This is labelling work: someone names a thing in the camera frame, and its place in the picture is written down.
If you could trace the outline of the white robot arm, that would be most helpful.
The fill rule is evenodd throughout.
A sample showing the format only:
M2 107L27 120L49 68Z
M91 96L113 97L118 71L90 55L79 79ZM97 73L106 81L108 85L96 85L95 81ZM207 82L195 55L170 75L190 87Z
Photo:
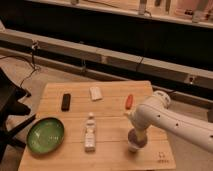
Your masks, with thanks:
M170 102L166 92L155 91L134 112L126 113L136 137L141 140L145 130L154 125L213 153L213 123L173 112L168 109Z

